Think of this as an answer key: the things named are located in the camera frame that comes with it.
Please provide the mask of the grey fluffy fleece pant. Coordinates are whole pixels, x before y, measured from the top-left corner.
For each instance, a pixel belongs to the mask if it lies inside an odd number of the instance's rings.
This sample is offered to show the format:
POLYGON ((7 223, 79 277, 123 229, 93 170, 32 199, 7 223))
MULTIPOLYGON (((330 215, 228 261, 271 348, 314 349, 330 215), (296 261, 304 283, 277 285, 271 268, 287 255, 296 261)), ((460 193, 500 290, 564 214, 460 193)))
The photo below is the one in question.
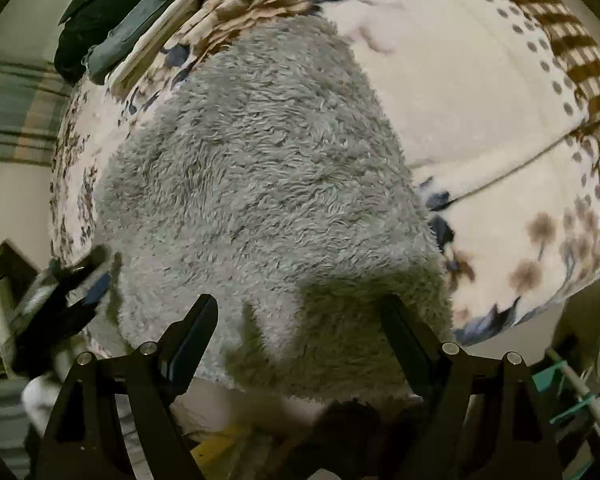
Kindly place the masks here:
POLYGON ((202 294, 219 322, 201 377, 315 400, 404 393, 376 304, 440 336, 440 252, 388 119, 324 18, 251 29, 176 88, 99 181, 131 346, 202 294))

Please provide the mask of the teal metal rack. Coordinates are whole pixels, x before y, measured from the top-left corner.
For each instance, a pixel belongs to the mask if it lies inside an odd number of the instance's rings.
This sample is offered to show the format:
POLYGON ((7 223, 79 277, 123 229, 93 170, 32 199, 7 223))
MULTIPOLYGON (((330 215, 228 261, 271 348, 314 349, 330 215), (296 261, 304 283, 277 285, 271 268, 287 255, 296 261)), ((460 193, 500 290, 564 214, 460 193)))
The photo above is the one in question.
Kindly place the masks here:
POLYGON ((595 367, 579 372, 548 347, 531 371, 550 420, 562 478, 585 479, 600 458, 600 381, 595 367))

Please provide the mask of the grey striped curtain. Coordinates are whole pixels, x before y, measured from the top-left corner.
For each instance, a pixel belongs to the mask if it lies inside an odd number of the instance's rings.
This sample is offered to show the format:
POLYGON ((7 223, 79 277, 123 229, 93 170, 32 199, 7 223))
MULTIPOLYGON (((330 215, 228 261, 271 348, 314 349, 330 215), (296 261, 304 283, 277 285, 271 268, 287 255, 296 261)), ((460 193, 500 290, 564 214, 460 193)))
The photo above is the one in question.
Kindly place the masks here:
POLYGON ((53 65, 0 61, 0 161, 50 166, 70 96, 53 65))

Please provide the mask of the cream folded cloth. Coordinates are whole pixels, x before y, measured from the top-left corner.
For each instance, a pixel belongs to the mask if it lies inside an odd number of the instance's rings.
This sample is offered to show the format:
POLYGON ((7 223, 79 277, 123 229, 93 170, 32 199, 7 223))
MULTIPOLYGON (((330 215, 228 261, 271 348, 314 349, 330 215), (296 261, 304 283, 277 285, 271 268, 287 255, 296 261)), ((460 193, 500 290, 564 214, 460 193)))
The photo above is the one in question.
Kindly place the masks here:
POLYGON ((135 41, 131 52, 107 76, 108 90, 118 100, 124 99, 142 73, 152 63, 166 40, 199 9, 197 0, 174 0, 135 41))

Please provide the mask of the dark green folded garment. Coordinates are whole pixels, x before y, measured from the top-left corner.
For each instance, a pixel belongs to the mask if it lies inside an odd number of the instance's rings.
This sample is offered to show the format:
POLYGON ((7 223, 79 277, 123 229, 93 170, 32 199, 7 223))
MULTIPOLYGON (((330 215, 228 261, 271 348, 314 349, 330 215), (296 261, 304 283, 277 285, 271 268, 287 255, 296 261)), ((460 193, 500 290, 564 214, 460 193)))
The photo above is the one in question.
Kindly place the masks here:
POLYGON ((56 72, 67 84, 76 84, 85 72, 83 59, 101 44, 111 29, 140 0, 72 0, 59 20, 62 32, 54 56, 56 72))

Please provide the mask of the folded blue denim jeans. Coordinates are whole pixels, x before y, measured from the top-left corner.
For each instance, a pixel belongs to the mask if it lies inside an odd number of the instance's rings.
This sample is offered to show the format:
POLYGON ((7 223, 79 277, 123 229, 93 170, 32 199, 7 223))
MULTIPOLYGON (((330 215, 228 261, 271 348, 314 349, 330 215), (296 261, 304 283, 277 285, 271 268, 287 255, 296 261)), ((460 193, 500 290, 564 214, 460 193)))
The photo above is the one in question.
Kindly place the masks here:
POLYGON ((107 38, 88 51, 85 67, 88 78, 101 86, 106 75, 129 54, 137 40, 160 18, 175 0, 140 0, 107 38))

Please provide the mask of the cream floral patterned blanket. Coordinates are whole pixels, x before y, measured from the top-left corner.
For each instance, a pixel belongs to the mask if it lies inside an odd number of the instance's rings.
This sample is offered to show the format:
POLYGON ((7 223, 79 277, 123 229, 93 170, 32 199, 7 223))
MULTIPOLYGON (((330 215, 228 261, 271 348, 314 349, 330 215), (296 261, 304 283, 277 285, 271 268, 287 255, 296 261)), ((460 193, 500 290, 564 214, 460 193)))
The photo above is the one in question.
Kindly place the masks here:
POLYGON ((331 22, 431 214, 455 337, 478 344, 600 278, 600 46, 562 0, 197 0, 128 95, 87 72, 62 118, 50 244, 90 247, 112 152, 243 32, 331 22))

